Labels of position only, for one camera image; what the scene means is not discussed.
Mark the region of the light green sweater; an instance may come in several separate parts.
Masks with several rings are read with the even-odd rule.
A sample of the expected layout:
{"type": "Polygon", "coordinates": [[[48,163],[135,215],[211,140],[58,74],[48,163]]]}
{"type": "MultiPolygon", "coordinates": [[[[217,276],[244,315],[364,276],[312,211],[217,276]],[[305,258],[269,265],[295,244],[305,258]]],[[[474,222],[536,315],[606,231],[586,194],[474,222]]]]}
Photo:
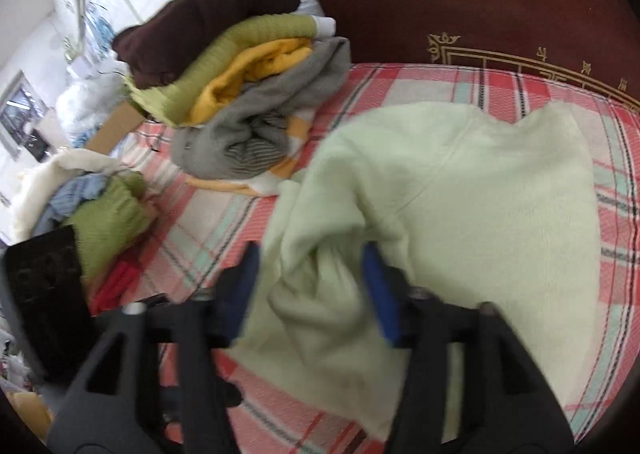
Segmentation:
{"type": "Polygon", "coordinates": [[[570,404],[600,332],[599,215],[577,113],[551,101],[511,124],[420,102],[333,130],[280,187],[232,358],[387,438],[408,356],[383,337],[363,285],[372,241],[446,303],[496,304],[570,404]]]}

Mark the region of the dark brown folded garment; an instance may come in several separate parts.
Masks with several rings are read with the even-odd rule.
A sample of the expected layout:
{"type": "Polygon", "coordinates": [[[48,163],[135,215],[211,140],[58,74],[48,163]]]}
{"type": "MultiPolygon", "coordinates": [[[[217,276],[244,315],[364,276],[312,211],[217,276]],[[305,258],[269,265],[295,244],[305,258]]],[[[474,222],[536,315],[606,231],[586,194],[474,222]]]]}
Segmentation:
{"type": "Polygon", "coordinates": [[[265,14],[289,14],[300,0],[172,0],[142,24],[119,32],[112,41],[140,89],[166,86],[225,30],[265,14]]]}

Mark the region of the dark brown wooden headboard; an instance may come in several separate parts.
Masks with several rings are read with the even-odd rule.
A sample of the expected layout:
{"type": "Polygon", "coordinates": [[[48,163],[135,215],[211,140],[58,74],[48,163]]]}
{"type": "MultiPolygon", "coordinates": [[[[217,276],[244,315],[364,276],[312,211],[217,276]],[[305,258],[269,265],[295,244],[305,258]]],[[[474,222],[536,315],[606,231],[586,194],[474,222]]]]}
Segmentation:
{"type": "Polygon", "coordinates": [[[318,0],[358,63],[539,74],[633,106],[639,18],[629,0],[318,0]]]}

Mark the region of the green knitted folded sweater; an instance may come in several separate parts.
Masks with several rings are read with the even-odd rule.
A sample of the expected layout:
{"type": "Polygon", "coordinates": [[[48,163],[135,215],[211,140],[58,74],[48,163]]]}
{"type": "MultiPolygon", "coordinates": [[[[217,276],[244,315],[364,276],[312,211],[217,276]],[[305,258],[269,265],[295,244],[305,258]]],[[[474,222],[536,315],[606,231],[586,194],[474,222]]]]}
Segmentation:
{"type": "Polygon", "coordinates": [[[145,191],[138,171],[114,175],[96,200],[82,203],[63,222],[74,228],[84,283],[102,274],[151,226],[154,216],[143,202],[145,191]]]}

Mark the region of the grey striped folded garment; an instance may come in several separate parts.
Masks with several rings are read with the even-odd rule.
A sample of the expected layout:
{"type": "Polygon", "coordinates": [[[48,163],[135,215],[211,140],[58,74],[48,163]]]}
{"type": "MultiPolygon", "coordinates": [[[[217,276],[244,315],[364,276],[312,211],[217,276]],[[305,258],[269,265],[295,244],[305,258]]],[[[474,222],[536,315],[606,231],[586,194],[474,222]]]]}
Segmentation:
{"type": "Polygon", "coordinates": [[[172,137],[170,159],[204,180],[243,180],[276,165],[291,150],[288,118],[316,112],[345,84],[352,55],[345,37],[314,43],[311,55],[243,92],[201,128],[172,137]]]}

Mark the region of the white plastic bag pile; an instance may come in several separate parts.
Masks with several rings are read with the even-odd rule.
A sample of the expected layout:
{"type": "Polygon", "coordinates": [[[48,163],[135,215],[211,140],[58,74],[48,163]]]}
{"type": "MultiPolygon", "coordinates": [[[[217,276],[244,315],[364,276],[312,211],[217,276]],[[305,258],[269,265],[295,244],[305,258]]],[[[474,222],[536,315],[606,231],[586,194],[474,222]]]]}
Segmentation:
{"type": "Polygon", "coordinates": [[[68,141],[81,148],[127,99],[122,73],[99,73],[73,81],[56,99],[54,110],[68,141]]]}

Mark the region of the open cardboard box rear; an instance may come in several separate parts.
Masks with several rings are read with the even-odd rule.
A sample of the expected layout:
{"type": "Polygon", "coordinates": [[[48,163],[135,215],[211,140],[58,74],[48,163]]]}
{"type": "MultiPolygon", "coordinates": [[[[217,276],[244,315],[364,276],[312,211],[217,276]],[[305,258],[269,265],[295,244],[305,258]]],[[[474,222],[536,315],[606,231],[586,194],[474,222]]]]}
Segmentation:
{"type": "Polygon", "coordinates": [[[145,114],[130,102],[124,101],[107,118],[85,145],[87,150],[109,155],[145,121],[145,114]]]}

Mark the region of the olive green folded garment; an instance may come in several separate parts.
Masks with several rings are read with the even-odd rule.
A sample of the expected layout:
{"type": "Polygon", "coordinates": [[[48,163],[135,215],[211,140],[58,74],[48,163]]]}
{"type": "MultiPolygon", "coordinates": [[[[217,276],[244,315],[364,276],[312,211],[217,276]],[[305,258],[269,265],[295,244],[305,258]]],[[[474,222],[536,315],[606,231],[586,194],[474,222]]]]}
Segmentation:
{"type": "Polygon", "coordinates": [[[177,81],[160,87],[140,89],[127,75],[125,85],[137,106],[170,127],[186,125],[188,114],[205,86],[230,66],[243,50],[289,37],[325,38],[336,32],[330,17],[309,14],[270,14],[233,25],[186,68],[177,81]]]}

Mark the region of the cream folded garment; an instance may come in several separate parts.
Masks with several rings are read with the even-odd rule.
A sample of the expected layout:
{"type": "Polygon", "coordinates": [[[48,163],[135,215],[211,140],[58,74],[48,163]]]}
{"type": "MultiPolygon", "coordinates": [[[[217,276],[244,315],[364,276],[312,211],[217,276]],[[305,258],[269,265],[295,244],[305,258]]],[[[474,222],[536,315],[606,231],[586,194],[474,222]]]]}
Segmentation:
{"type": "Polygon", "coordinates": [[[14,242],[27,240],[44,207],[62,185],[85,173],[113,175],[126,168],[114,157],[87,149],[63,149],[25,171],[16,199],[11,205],[10,236],[14,242]]]}

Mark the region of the light blue knitted sweater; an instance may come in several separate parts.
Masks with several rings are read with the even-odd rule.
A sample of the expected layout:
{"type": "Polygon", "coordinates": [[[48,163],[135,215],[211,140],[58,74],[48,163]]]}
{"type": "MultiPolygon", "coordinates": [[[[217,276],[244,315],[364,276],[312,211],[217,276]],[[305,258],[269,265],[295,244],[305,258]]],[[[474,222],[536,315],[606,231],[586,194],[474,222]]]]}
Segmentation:
{"type": "Polygon", "coordinates": [[[108,179],[110,177],[107,175],[91,173],[67,181],[47,201],[30,236],[38,237],[54,230],[73,216],[80,205],[99,199],[106,189],[108,179]]]}

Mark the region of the yellow folded garment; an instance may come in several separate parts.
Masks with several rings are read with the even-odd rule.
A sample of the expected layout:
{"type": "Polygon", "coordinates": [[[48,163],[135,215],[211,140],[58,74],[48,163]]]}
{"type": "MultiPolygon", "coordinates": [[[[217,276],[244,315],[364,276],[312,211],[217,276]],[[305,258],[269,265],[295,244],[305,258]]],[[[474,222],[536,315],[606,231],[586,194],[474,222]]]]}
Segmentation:
{"type": "Polygon", "coordinates": [[[311,54],[312,40],[306,37],[282,38],[241,51],[224,72],[203,88],[181,125],[198,126],[208,122],[238,98],[246,84],[282,74],[311,54]]]}

